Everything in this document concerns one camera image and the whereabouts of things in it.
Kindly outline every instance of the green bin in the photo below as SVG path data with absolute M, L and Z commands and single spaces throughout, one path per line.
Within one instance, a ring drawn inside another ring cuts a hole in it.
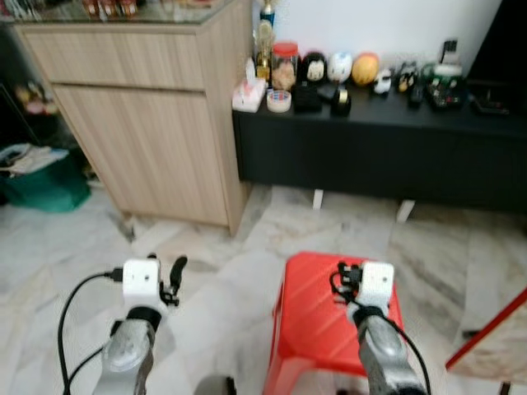
M 75 210 L 90 197 L 90 188 L 69 154 L 30 174 L 1 176 L 0 191 L 14 206 L 48 212 Z

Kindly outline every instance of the glass jar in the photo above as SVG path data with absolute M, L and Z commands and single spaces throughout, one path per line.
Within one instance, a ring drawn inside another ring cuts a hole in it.
M 273 46 L 273 88 L 290 91 L 296 84 L 298 45 L 295 42 L 279 42 Z

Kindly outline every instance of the jar lid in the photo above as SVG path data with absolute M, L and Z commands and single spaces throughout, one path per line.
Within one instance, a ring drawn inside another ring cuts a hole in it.
M 273 45 L 273 53 L 288 58 L 298 54 L 298 44 L 294 41 L 281 41 Z

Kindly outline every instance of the red plastic stool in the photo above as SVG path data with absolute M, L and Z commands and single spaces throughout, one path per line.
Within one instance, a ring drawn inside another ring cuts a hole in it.
M 350 265 L 365 260 L 299 253 L 287 261 L 273 311 L 273 343 L 263 395 L 288 395 L 308 369 L 366 376 L 359 360 L 357 329 L 346 319 L 346 309 L 334 303 L 329 285 L 338 262 Z M 403 327 L 395 287 L 389 317 Z

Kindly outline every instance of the marble floor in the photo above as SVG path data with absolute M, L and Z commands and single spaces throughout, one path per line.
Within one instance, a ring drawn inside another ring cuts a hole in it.
M 405 327 L 427 362 L 433 392 L 497 394 L 499 383 L 447 374 L 444 363 L 462 330 L 480 328 L 525 288 L 524 219 L 417 204 L 399 224 L 395 201 L 326 193 L 322 210 L 313 211 L 312 193 L 255 186 L 234 238 L 216 227 L 144 219 L 131 235 L 102 192 L 68 214 L 0 207 L 0 393 L 62 393 L 56 326 L 69 291 L 93 272 L 156 251 L 164 275 L 180 254 L 189 264 L 181 306 L 158 331 L 149 393 L 191 394 L 204 377 L 228 374 L 239 394 L 257 395 L 284 264 L 310 250 L 393 263 Z M 65 326 L 69 366 L 103 344 L 123 314 L 119 286 L 87 285 Z M 91 394 L 99 370 L 98 360 L 90 363 L 72 394 Z M 325 372 L 304 374 L 294 393 L 342 386 L 367 393 L 363 379 Z

